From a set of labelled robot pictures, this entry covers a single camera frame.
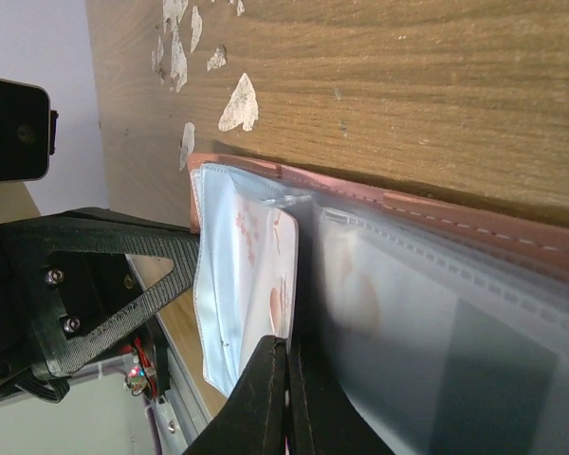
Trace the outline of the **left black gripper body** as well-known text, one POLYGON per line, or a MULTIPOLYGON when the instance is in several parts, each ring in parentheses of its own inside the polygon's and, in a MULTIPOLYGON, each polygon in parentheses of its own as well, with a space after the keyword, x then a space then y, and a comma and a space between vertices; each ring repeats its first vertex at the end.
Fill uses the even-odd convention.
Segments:
POLYGON ((42 379, 33 372, 33 365, 43 356, 33 333, 29 292, 9 245, 12 236, 9 225, 0 224, 0 399, 24 391, 56 404, 70 386, 66 379, 42 379))

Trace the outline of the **white blossom card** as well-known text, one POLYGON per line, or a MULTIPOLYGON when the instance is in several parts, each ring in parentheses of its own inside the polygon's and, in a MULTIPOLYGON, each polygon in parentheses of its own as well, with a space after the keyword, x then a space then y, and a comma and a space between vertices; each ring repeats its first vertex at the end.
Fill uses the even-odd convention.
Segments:
POLYGON ((235 227, 242 247, 243 346, 252 349, 263 336, 287 338, 292 332, 299 229, 283 209, 247 200, 235 227))

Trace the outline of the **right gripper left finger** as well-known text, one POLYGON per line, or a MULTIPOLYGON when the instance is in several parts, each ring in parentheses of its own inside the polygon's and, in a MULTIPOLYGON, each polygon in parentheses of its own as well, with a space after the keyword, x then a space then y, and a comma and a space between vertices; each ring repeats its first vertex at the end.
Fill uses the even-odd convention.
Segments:
POLYGON ((262 337, 227 402, 186 452, 284 454, 285 386, 285 341, 262 337))

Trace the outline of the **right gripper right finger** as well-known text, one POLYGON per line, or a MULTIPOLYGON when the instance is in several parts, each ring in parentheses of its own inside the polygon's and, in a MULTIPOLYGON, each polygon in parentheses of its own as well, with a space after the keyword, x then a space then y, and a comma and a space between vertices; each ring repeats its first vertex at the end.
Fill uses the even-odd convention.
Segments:
POLYGON ((317 346, 295 341, 288 356, 291 454, 391 454, 360 416, 317 346))

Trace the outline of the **pink card holder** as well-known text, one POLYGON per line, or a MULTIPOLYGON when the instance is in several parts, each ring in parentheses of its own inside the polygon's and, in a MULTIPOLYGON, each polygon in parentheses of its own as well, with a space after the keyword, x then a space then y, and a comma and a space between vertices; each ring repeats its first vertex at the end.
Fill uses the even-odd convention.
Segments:
POLYGON ((409 454, 569 454, 569 229, 287 165, 190 159, 205 380, 230 395, 243 346, 245 200, 298 223, 292 332, 409 454))

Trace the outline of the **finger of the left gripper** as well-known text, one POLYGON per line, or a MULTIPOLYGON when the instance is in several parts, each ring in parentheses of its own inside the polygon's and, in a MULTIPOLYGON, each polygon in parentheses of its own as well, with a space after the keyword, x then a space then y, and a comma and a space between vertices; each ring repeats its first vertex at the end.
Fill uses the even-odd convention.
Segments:
POLYGON ((22 272, 38 377, 66 377, 101 356, 193 284, 199 238, 106 209, 3 223, 22 272))

